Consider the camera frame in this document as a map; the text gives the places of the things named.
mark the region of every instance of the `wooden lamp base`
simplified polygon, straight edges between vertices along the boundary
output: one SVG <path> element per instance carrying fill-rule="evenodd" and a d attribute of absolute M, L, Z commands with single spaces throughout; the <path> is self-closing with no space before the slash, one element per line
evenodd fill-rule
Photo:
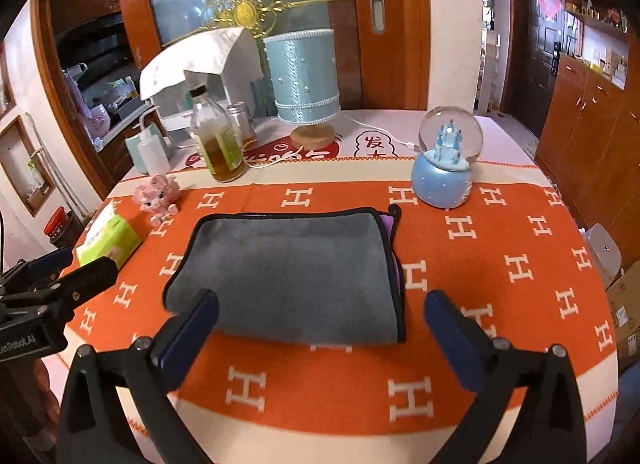
<path fill-rule="evenodd" d="M 305 151 L 326 148 L 335 139 L 335 129 L 331 124 L 312 124 L 311 126 L 298 126 L 290 134 L 296 147 L 302 146 Z"/>

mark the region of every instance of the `orange tablecloth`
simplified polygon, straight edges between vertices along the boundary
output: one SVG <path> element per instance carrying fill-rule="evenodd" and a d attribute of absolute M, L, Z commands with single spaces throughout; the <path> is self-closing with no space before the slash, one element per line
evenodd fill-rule
<path fill-rule="evenodd" d="M 178 412 L 212 460 L 428 462 L 473 399 L 422 319 L 424 295 L 434 288 L 492 336 L 529 350 L 567 347 L 585 419 L 593 418 L 617 394 L 613 323 L 585 242 L 548 180 L 535 167 L 479 162 L 469 200 L 444 211 L 415 198 L 412 163 L 289 161 L 225 186 L 206 170 L 182 171 L 175 174 L 183 187 L 180 212 L 153 230 L 130 199 L 140 181 L 120 183 L 112 199 L 146 240 L 117 284 L 77 311 L 60 358 L 69 364 L 84 342 L 101 351 L 153 336 L 168 318 L 162 289 L 204 215 L 385 210 L 398 203 L 394 248 L 406 280 L 407 342 L 323 347 L 212 335 L 177 393 Z M 132 425 L 143 430 L 122 397 Z M 486 457 L 500 451 L 521 401 L 515 394 Z M 591 455 L 602 444 L 593 442 L 589 424 L 588 436 Z"/>

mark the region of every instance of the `bottle label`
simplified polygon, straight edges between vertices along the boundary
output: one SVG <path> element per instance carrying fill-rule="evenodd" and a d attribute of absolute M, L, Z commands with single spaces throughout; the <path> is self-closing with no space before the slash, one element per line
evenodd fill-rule
<path fill-rule="evenodd" d="M 242 164 L 242 150 L 240 149 L 234 130 L 231 126 L 225 127 L 220 132 L 220 135 L 216 135 L 222 155 L 225 157 L 226 165 L 229 166 L 229 171 L 235 170 L 240 164 Z"/>
<path fill-rule="evenodd" d="M 202 140 L 200 139 L 200 137 L 198 137 L 194 133 L 191 133 L 191 138 L 195 141 L 198 153 L 200 154 L 200 157 L 202 158 L 202 160 L 204 160 L 204 163 L 207 165 L 207 168 L 209 169 L 209 171 L 211 171 L 212 175 L 215 175 L 216 174 L 216 170 L 213 167 L 213 164 L 211 163 L 211 160 L 209 159 L 209 155 L 207 154 L 207 150 L 204 149 L 204 144 L 202 143 Z"/>

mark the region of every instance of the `brown liquid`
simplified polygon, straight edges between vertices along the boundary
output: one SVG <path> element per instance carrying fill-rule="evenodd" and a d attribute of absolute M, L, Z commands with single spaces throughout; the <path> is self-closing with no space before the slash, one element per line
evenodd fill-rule
<path fill-rule="evenodd" d="M 222 154 L 218 140 L 216 140 L 215 137 L 211 137 L 211 139 L 207 140 L 207 142 L 204 142 L 202 145 L 204 146 L 204 149 L 209 156 L 209 160 L 213 165 L 213 169 L 215 170 L 213 178 L 218 182 L 231 182 L 231 180 L 237 179 L 246 171 L 246 164 L 244 162 L 242 162 L 233 171 L 229 169 L 229 166 L 226 164 L 225 156 Z"/>

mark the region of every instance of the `pink figurine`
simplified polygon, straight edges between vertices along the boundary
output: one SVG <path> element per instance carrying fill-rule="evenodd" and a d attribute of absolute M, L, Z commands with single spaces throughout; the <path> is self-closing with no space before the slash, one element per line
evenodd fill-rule
<path fill-rule="evenodd" d="M 180 197 L 180 186 L 173 177 L 155 175 L 145 185 L 138 186 L 133 193 L 133 201 L 140 204 L 141 211 L 150 211 L 151 225 L 158 227 L 169 216 L 178 213 L 174 202 Z"/>

